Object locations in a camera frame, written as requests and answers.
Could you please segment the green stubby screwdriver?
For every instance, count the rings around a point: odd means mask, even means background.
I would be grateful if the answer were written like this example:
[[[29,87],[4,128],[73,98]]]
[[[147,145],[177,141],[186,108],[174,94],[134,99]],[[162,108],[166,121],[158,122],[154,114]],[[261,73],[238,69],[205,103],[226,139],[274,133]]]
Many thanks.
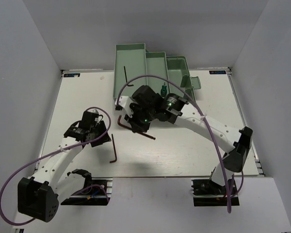
[[[165,98],[167,95],[167,85],[165,83],[161,87],[160,94],[163,98]]]

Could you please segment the thin brown hex key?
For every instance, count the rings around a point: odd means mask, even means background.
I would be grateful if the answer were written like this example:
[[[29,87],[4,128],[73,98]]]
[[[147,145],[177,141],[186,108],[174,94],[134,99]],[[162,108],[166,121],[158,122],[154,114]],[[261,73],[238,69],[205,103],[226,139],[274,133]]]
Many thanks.
[[[114,141],[114,135],[111,134],[112,144],[113,144],[113,153],[114,153],[114,159],[109,161],[110,164],[117,162],[117,151],[116,151],[116,145]]]

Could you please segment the green plastic toolbox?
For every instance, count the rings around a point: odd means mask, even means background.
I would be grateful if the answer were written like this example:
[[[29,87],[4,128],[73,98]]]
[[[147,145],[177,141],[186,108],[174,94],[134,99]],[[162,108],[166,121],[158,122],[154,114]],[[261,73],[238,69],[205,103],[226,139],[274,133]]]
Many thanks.
[[[149,52],[144,43],[117,44],[115,46],[113,99],[116,100],[121,88],[126,83],[124,68],[126,66],[128,81],[141,76],[126,86],[122,96],[131,96],[140,86],[148,85],[160,94],[162,85],[167,85],[167,94],[174,93],[183,98],[190,96],[196,100],[194,91],[201,88],[199,77],[192,77],[185,56],[167,56],[164,51]],[[155,75],[160,79],[149,77]]]

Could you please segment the small dark hex key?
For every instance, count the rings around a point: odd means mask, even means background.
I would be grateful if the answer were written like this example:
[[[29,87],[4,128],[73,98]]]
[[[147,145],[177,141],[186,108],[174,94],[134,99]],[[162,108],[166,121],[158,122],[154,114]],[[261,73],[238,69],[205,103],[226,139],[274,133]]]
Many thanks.
[[[128,77],[127,77],[127,70],[126,70],[126,66],[123,66],[124,68],[124,75],[125,75],[125,80],[126,80],[126,83],[128,83]],[[128,84],[127,85],[128,87],[133,87],[134,84]]]

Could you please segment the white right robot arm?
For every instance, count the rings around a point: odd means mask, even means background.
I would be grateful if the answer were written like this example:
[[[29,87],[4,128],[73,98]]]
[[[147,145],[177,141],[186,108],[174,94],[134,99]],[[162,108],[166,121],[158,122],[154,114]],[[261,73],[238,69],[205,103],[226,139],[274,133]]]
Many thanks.
[[[165,98],[155,93],[148,85],[139,87],[131,97],[121,96],[119,104],[124,108],[125,120],[134,133],[146,133],[154,120],[168,122],[215,143],[224,151],[221,162],[214,169],[208,185],[216,194],[226,189],[226,181],[243,170],[251,149],[251,128],[229,127],[210,116],[204,116],[196,107],[176,94]]]

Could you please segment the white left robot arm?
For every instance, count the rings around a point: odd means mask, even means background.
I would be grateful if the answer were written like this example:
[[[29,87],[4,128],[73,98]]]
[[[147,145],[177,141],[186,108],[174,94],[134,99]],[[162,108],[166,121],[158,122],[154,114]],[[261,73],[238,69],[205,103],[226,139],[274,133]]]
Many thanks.
[[[77,168],[67,172],[66,169],[87,144],[96,147],[111,141],[98,111],[98,108],[85,110],[81,120],[64,133],[58,154],[50,156],[31,177],[20,180],[17,186],[19,213],[49,222],[63,201],[73,194],[87,194],[92,190],[89,171]]]

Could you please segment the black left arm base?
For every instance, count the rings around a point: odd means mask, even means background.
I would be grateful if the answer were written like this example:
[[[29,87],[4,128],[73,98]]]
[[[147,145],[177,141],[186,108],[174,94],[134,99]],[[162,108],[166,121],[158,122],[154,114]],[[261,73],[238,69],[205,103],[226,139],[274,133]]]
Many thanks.
[[[71,195],[65,199],[61,205],[76,206],[106,206],[108,200],[103,190],[105,190],[108,199],[111,198],[113,179],[112,178],[93,178],[92,174],[84,169],[75,169],[68,172],[66,177],[72,175],[81,175],[83,177],[83,187],[86,190],[77,195]]]

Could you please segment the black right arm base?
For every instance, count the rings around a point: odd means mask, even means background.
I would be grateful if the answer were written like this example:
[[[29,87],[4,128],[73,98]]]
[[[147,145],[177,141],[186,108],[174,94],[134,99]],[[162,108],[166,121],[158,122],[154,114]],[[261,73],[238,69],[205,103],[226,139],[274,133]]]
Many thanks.
[[[225,186],[219,186],[209,179],[192,179],[194,207],[227,206]]]

